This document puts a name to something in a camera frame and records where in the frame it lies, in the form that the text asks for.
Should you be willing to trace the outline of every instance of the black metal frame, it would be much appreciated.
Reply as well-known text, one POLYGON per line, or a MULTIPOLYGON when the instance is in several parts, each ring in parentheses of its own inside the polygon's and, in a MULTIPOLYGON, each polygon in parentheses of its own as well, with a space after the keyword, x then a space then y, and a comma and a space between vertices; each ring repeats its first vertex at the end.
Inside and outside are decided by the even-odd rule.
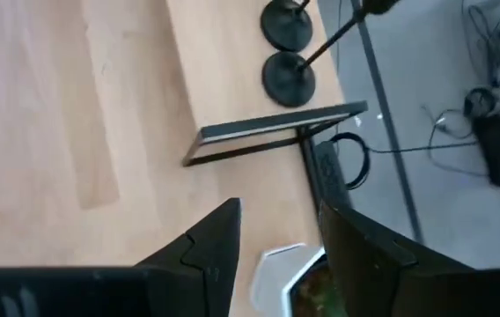
POLYGON ((347 118, 367 110, 365 101, 343 104, 320 109, 305 110, 290 114, 279 114, 239 122, 224 123, 202 128, 186 156, 183 166, 196 166, 221 159, 272 150, 310 140, 312 136, 329 129, 347 118), (194 157, 199 148, 208 144, 221 143, 241 137, 257 136, 286 129, 302 129, 296 137, 286 138, 266 144, 248 146, 231 151, 194 157))

